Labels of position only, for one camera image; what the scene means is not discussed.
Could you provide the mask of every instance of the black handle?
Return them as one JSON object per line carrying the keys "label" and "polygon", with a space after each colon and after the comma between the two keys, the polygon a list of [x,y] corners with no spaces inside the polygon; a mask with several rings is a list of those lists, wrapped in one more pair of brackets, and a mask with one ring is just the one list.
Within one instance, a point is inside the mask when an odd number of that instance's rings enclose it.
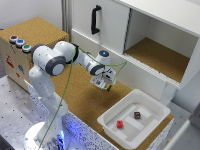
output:
{"label": "black handle", "polygon": [[96,12],[101,10],[101,7],[96,5],[96,8],[92,10],[92,25],[91,25],[91,30],[92,34],[98,33],[100,30],[96,28]]}

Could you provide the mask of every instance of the cardboard box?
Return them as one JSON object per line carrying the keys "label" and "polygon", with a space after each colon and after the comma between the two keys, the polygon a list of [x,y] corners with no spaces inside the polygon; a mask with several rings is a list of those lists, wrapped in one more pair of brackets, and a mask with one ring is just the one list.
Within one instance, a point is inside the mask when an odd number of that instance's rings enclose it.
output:
{"label": "cardboard box", "polygon": [[36,17],[0,31],[0,51],[7,75],[28,91],[24,79],[29,81],[29,70],[33,67],[31,53],[23,53],[22,49],[10,44],[9,37],[17,35],[32,47],[43,43],[53,48],[58,41],[69,41],[69,35]]}

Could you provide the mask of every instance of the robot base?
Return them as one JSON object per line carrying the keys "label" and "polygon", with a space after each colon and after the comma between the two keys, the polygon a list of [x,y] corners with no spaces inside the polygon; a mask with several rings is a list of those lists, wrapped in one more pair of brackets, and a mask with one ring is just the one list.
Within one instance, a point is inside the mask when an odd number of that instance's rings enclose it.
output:
{"label": "robot base", "polygon": [[[42,128],[42,126],[44,125],[44,122],[40,122],[38,124],[35,124],[34,126],[32,126],[25,134],[24,137],[24,149],[25,150],[38,150],[39,149],[39,143],[37,143],[37,141],[35,140],[35,137],[37,136],[38,132],[40,131],[40,129]],[[40,148],[40,150],[48,150],[48,147],[42,147]]]}

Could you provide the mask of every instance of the white robotic arm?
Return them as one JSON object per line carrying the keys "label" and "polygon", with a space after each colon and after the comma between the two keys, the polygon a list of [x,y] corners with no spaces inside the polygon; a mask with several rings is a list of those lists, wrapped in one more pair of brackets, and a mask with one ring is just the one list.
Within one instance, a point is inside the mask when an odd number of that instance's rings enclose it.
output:
{"label": "white robotic arm", "polygon": [[[101,89],[109,91],[107,83],[114,85],[116,81],[116,72],[110,67],[102,64],[110,64],[110,57],[107,51],[100,51],[98,56],[94,59],[83,53],[78,46],[70,44],[68,42],[58,42],[54,49],[50,49],[44,44],[38,44],[32,48],[31,57],[34,67],[29,72],[30,81],[39,95],[39,99],[48,109],[48,115],[44,126],[38,132],[36,140],[41,143],[42,139],[53,120],[54,115],[60,105],[61,98],[55,93],[55,87],[50,78],[51,76],[57,76],[61,74],[66,64],[71,64],[73,51],[75,55],[73,58],[73,65],[81,64],[93,77],[91,83]],[[43,147],[47,145],[53,145],[52,141],[56,141],[57,136],[61,135],[62,119],[61,117],[68,112],[68,106],[65,101],[62,101],[62,107],[57,114],[57,117],[52,124],[45,140],[43,141]],[[65,149],[66,146],[60,146],[59,149]]]}

